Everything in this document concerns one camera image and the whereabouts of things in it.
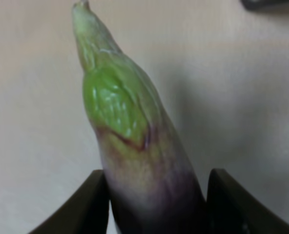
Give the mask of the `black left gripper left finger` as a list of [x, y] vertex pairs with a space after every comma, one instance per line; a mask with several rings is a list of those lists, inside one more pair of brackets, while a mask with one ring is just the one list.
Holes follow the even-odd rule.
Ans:
[[94, 170], [75, 193], [32, 234], [105, 234], [109, 192], [103, 170]]

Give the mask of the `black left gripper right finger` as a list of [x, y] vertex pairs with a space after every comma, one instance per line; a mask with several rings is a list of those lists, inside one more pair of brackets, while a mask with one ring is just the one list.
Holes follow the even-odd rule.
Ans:
[[225, 169], [212, 169], [207, 188], [210, 234], [289, 234], [289, 224]]

